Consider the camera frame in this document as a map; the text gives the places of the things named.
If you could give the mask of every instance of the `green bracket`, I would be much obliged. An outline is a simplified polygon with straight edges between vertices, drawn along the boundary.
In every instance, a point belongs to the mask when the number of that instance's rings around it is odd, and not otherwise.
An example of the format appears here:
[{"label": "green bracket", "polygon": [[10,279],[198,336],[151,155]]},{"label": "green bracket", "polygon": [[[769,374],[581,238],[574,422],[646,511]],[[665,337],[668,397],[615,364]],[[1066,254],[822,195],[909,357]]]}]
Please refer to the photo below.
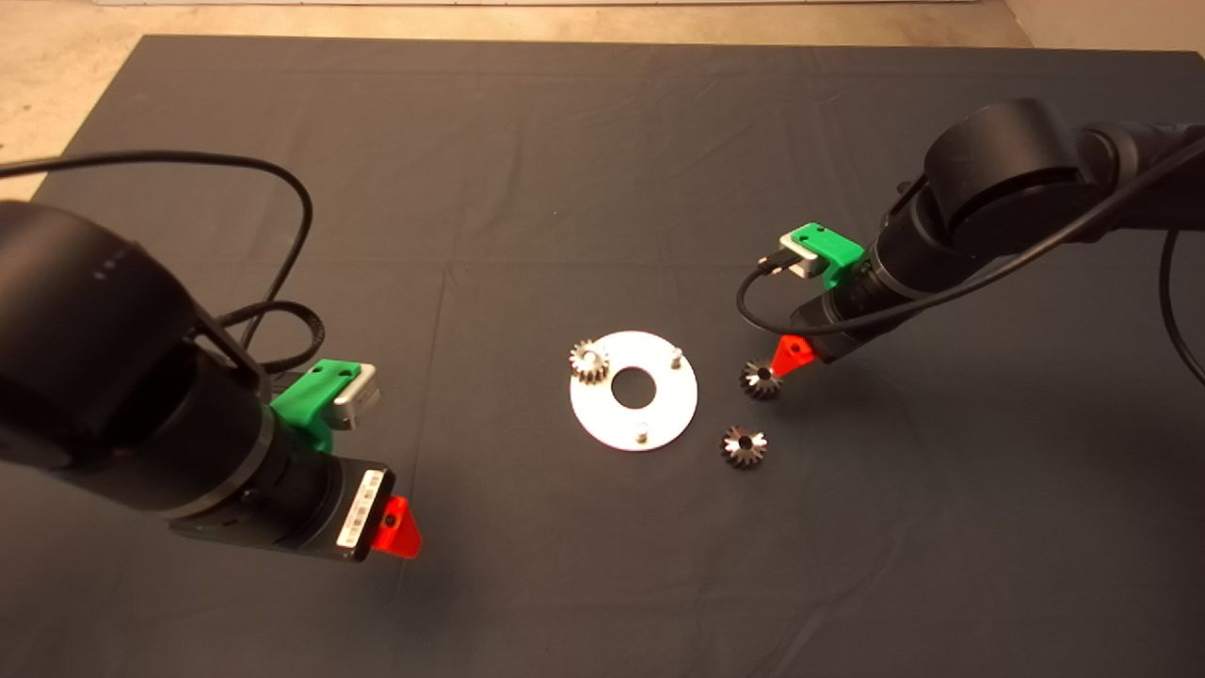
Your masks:
[{"label": "green bracket", "polygon": [[816,222],[805,223],[792,230],[788,236],[792,242],[816,252],[828,261],[828,266],[821,277],[824,281],[825,289],[836,287],[850,267],[865,252],[862,244]]},{"label": "green bracket", "polygon": [[315,450],[329,454],[334,449],[334,434],[322,419],[322,411],[359,375],[360,364],[321,360],[277,396],[270,407]]}]

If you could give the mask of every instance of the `sticker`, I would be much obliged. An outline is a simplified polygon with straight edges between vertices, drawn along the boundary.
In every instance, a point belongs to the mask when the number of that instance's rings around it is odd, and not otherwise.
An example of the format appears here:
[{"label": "sticker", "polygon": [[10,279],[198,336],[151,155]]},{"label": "sticker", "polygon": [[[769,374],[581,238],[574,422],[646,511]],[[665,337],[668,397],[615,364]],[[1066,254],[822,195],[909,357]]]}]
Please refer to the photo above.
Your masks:
[{"label": "sticker", "polygon": [[352,509],[347,512],[347,520],[343,521],[343,529],[339,531],[339,540],[335,542],[341,548],[354,549],[355,544],[360,542],[360,533],[364,532],[364,524],[372,511],[372,502],[376,501],[382,481],[384,481],[383,471],[364,472],[360,489],[355,491],[355,499],[352,500]]}]

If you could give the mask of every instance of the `white disc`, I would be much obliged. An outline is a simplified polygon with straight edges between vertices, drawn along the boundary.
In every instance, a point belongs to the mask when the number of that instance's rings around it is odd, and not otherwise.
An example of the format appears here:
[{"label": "white disc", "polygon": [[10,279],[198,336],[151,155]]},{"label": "white disc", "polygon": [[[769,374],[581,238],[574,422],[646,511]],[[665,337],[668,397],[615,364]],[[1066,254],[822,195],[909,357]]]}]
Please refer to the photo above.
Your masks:
[{"label": "white disc", "polygon": [[[616,331],[594,344],[610,361],[606,378],[598,384],[569,378],[569,400],[582,428],[600,443],[630,453],[656,450],[681,436],[699,402],[699,385],[686,356],[647,331]],[[628,369],[645,371],[657,388],[652,402],[640,409],[624,407],[611,393],[611,381]]]}]

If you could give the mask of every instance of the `black cable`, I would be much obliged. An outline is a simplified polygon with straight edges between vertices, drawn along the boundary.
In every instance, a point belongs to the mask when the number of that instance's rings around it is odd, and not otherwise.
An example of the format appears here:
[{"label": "black cable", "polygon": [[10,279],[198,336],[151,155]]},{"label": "black cable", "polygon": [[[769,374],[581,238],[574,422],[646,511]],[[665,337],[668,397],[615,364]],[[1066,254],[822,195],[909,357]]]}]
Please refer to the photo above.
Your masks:
[{"label": "black cable", "polygon": [[1201,385],[1205,385],[1205,370],[1197,362],[1197,356],[1185,342],[1180,334],[1180,324],[1176,322],[1176,311],[1171,307],[1171,255],[1176,252],[1176,238],[1178,230],[1169,230],[1163,240],[1163,252],[1159,254],[1159,311],[1163,313],[1163,326],[1168,330],[1168,338],[1176,349],[1180,360],[1185,361],[1185,367],[1193,373]]},{"label": "black cable", "polygon": [[[293,190],[298,194],[298,197],[301,200],[301,222],[298,224],[296,234],[293,236],[293,243],[289,244],[289,249],[284,254],[284,260],[281,261],[281,266],[277,269],[276,276],[268,285],[268,293],[264,294],[263,300],[271,301],[276,299],[281,287],[284,285],[284,281],[293,270],[293,264],[296,263],[298,257],[301,254],[301,247],[305,246],[306,237],[310,235],[310,225],[313,223],[313,200],[310,197],[310,191],[306,189],[305,184],[301,183],[301,179],[296,177],[296,175],[275,163],[246,155],[206,153],[204,151],[108,151],[101,153],[84,153],[80,155],[63,155],[59,158],[41,158],[36,160],[23,160],[19,163],[0,165],[0,178],[29,173],[42,173],[47,171],[141,163],[178,163],[252,169],[271,173],[283,179],[284,183],[288,183],[289,187],[293,188]],[[259,328],[260,320],[263,320],[263,313],[247,319],[251,322],[247,324],[247,328],[243,330],[242,337],[240,338],[240,343],[243,349],[251,348],[251,341],[255,336],[255,330]]]},{"label": "black cable", "polygon": [[327,341],[327,328],[322,324],[322,318],[318,317],[318,313],[313,312],[313,309],[308,306],[296,301],[272,299],[270,301],[255,301],[254,303],[248,303],[241,308],[218,316],[214,319],[219,325],[227,328],[247,320],[263,318],[264,314],[272,311],[287,312],[293,317],[300,318],[301,322],[305,322],[310,328],[310,346],[304,352],[287,359],[261,364],[265,373],[278,375],[281,372],[288,372],[301,367],[318,354],[318,349],[322,348],[322,343]]},{"label": "black cable", "polygon": [[800,336],[818,336],[822,334],[839,334],[841,331],[852,331],[857,329],[865,329],[875,324],[888,322],[893,319],[899,319],[904,316],[910,316],[912,313],[923,311],[925,308],[931,308],[948,301],[953,301],[959,296],[965,296],[971,291],[982,289],[988,284],[1005,277],[1012,272],[1016,272],[1021,267],[1033,263],[1035,259],[1046,254],[1054,247],[1066,242],[1068,240],[1091,230],[1097,226],[1100,222],[1111,217],[1113,212],[1117,212],[1125,204],[1134,199],[1135,195],[1140,194],[1151,184],[1160,181],[1166,175],[1180,169],[1188,161],[1195,159],[1198,155],[1205,153],[1205,138],[1198,140],[1188,146],[1185,146],[1176,153],[1169,155],[1168,158],[1156,163],[1147,171],[1142,172],[1133,181],[1125,185],[1118,188],[1113,194],[1109,195],[1104,200],[1093,205],[1089,210],[1080,214],[1078,217],[1071,219],[1070,223],[1054,231],[1053,234],[1044,237],[1036,244],[1025,249],[1024,252],[1017,254],[1016,257],[1009,259],[1007,261],[1000,264],[999,266],[992,269],[988,272],[972,276],[971,278],[956,284],[948,289],[941,291],[935,291],[928,296],[922,296],[921,299],[915,299],[898,306],[892,306],[889,308],[883,308],[881,311],[875,311],[863,316],[858,316],[851,319],[842,319],[837,322],[830,322],[827,324],[815,324],[815,325],[778,325],[770,322],[765,322],[753,312],[745,303],[745,295],[748,291],[753,281],[764,275],[769,275],[774,266],[763,265],[757,270],[751,272],[748,276],[741,281],[740,287],[736,289],[736,309],[740,311],[741,316],[750,322],[753,326],[771,331],[774,334],[798,334]]}]

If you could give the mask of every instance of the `spur gear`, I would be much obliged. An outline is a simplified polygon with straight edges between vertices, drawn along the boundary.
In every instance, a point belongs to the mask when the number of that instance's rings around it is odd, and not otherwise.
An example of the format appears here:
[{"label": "spur gear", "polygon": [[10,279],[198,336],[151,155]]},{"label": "spur gear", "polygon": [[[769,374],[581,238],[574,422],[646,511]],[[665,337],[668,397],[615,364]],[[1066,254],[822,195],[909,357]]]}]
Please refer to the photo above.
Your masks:
[{"label": "spur gear", "polygon": [[753,468],[765,459],[769,443],[765,434],[743,426],[733,426],[724,434],[721,455],[733,468]]},{"label": "spur gear", "polygon": [[598,384],[606,378],[611,364],[606,352],[589,338],[578,342],[569,353],[569,369],[582,384]]},{"label": "spur gear", "polygon": [[782,391],[782,378],[774,375],[769,361],[750,361],[741,371],[741,389],[754,401],[769,401]]}]

